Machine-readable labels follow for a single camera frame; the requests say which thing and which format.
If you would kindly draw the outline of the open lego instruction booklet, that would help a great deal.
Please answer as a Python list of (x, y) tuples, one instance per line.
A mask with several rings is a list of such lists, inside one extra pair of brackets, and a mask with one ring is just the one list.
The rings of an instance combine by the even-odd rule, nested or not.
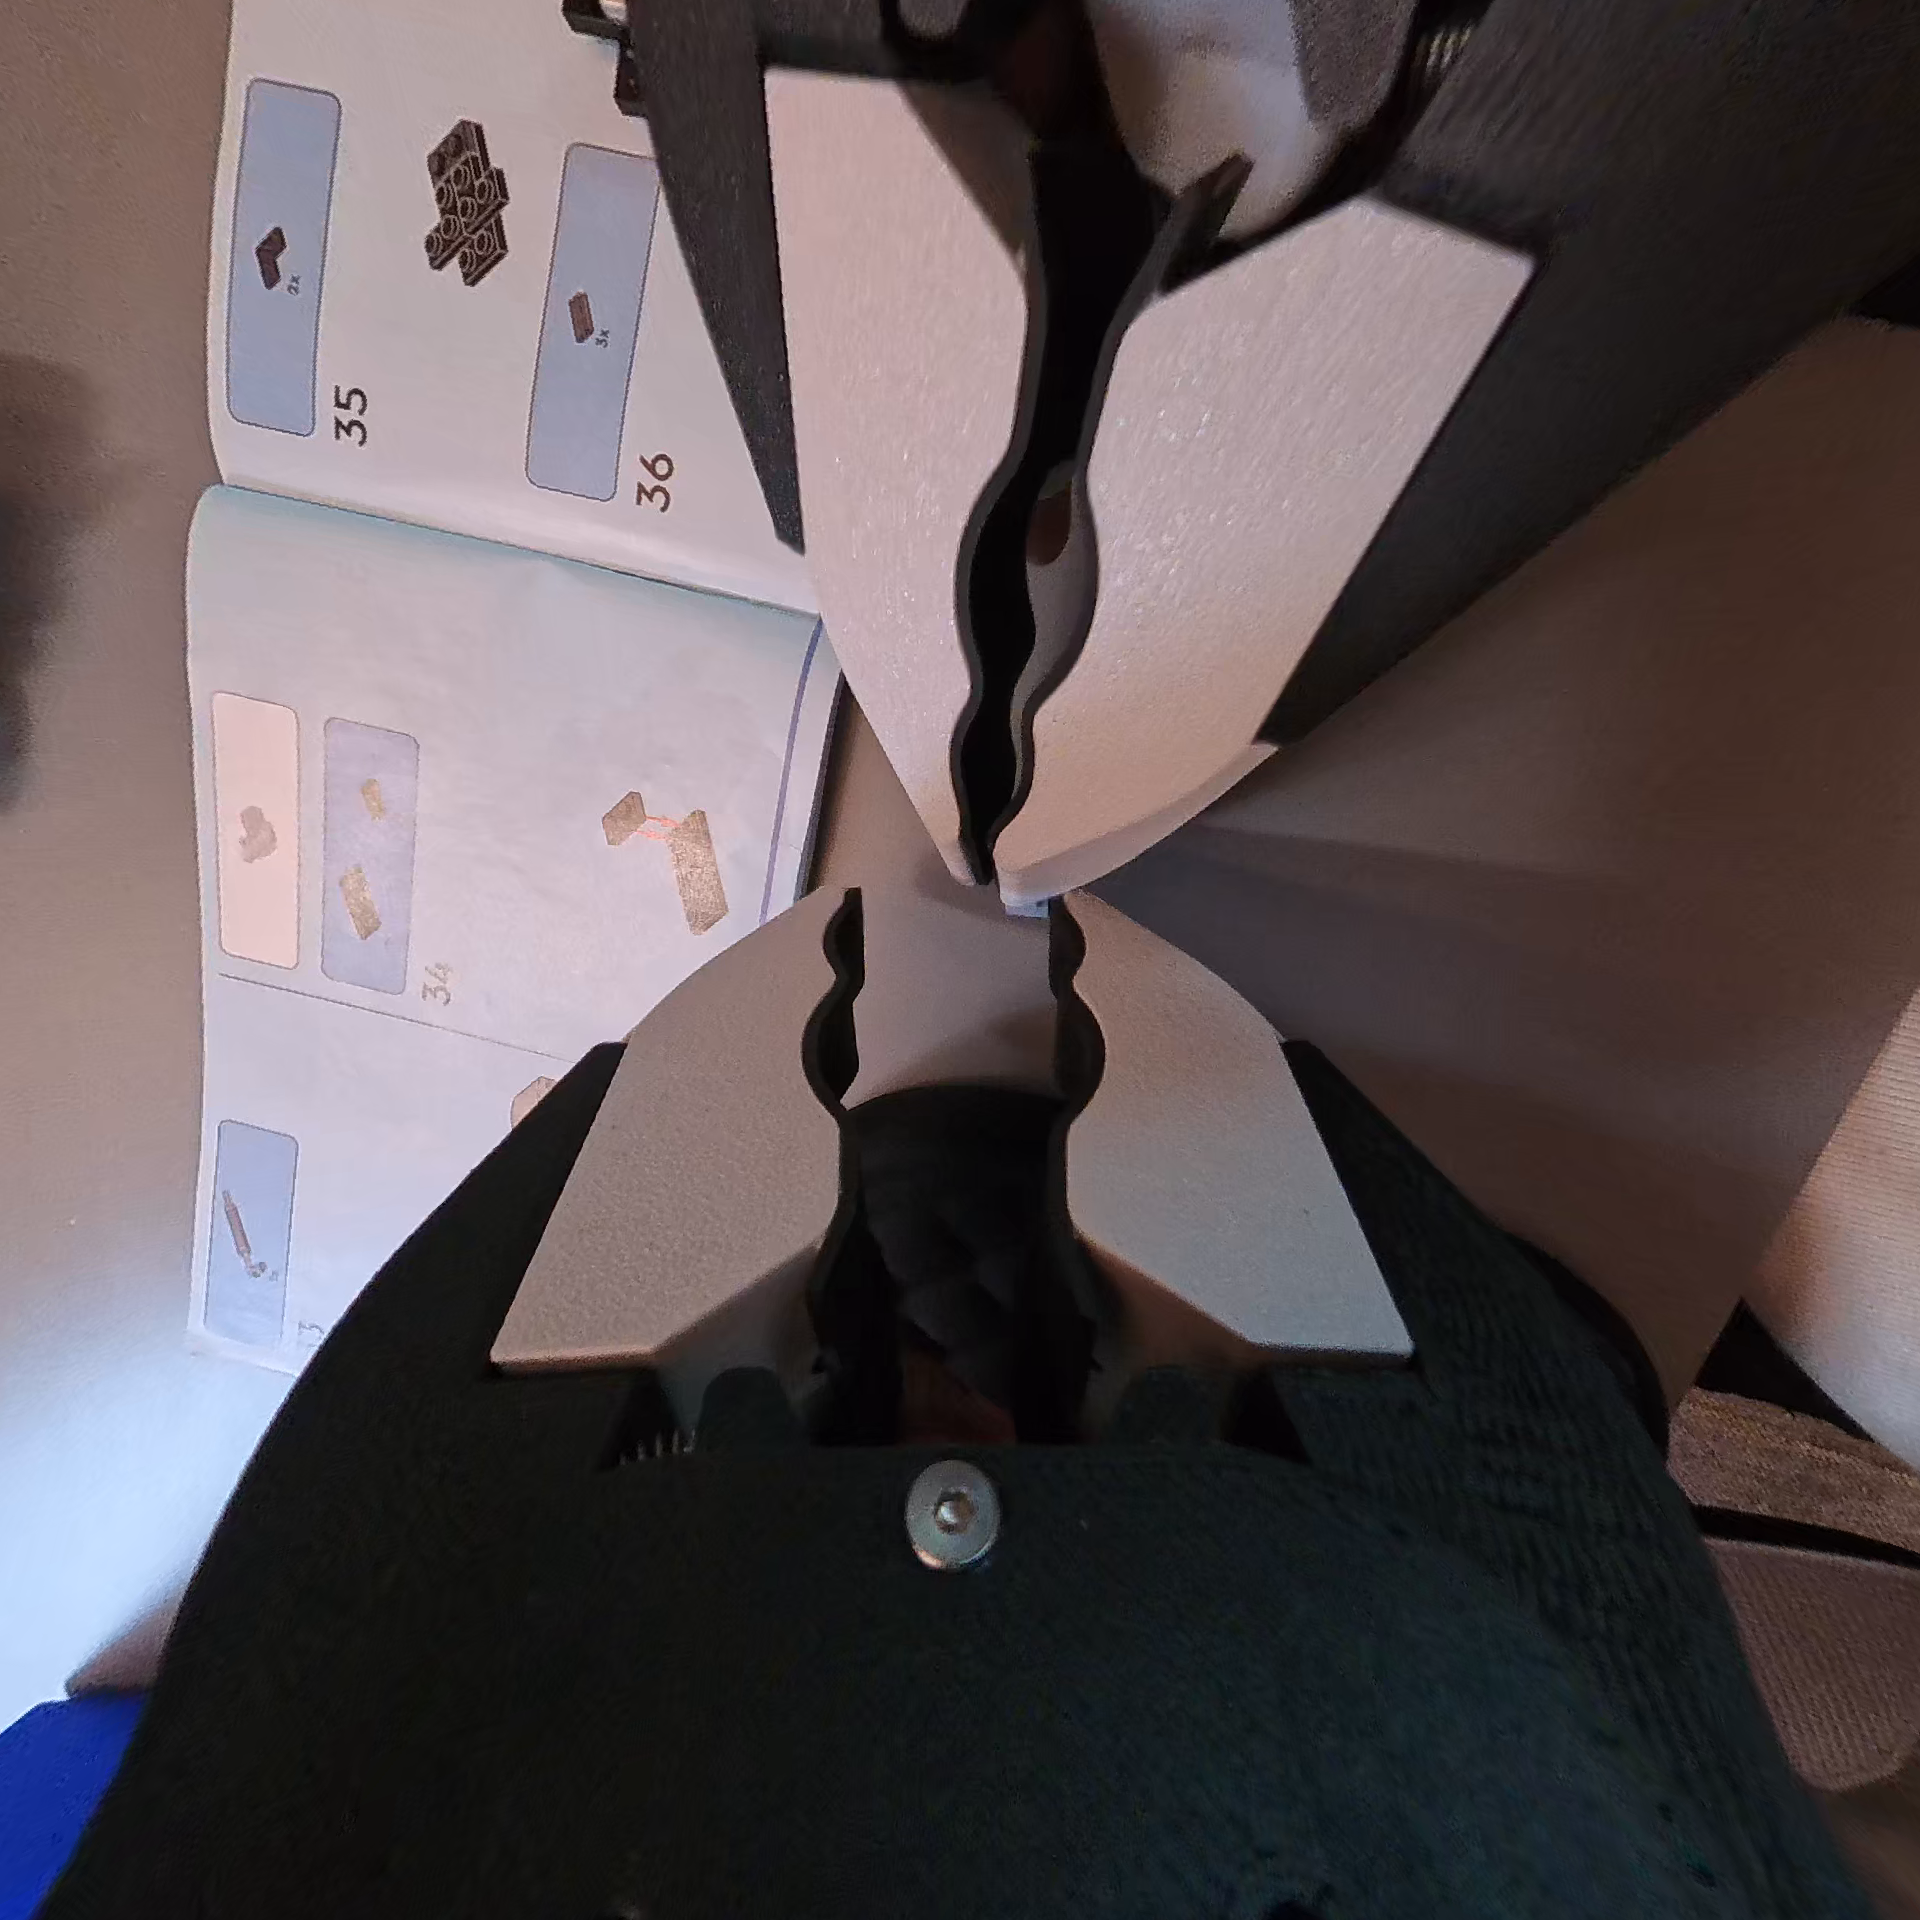
[(184, 575), (201, 1354), (302, 1369), (808, 879), (842, 676), (615, 82), (563, 4), (232, 4)]

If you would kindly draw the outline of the person's left hand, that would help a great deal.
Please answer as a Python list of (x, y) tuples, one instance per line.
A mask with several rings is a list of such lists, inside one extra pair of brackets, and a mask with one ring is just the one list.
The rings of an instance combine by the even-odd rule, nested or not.
[(920, 1449), (1010, 1447), (1017, 1423), (1008, 1407), (979, 1395), (939, 1355), (901, 1358), (897, 1443)]

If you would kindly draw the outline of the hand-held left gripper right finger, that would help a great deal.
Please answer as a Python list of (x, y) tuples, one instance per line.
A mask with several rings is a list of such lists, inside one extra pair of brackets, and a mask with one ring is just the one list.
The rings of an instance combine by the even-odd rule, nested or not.
[(1064, 1223), (1115, 1364), (1405, 1364), (1281, 1030), (1097, 897), (1049, 907)]

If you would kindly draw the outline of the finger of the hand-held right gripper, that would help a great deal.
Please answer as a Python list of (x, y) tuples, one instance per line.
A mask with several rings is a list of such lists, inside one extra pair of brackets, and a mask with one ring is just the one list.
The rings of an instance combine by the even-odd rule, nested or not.
[[(994, 468), (994, 886), (1064, 897), (1274, 755), (1262, 724), (1537, 259), (1360, 195), (1239, 250), (1223, 161), (1119, 211), (1037, 163)], [(1030, 571), (1069, 463), (1080, 542)]]
[(803, 542), (833, 649), (954, 877), (961, 547), (1017, 425), (1027, 130), (970, 86), (765, 82)]

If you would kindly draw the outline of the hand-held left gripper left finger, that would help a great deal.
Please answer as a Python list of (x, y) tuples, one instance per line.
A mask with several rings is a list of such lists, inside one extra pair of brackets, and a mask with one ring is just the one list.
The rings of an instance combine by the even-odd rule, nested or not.
[(810, 1373), (845, 1213), (861, 891), (822, 890), (637, 1023), (495, 1346), (503, 1373)]

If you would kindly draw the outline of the black lego plate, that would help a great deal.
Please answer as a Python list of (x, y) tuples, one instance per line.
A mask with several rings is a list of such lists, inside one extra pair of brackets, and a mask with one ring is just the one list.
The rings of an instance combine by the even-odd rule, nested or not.
[(645, 116), (640, 73), (634, 54), (634, 4), (630, 2), (561, 2), (568, 25), (589, 39), (614, 47), (614, 101), (626, 116)]

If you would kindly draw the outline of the blue cloth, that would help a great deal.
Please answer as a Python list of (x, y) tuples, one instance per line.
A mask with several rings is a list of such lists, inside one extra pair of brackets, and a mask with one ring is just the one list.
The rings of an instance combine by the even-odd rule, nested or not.
[(2, 1733), (2, 1916), (32, 1918), (101, 1805), (150, 1691), (43, 1701)]

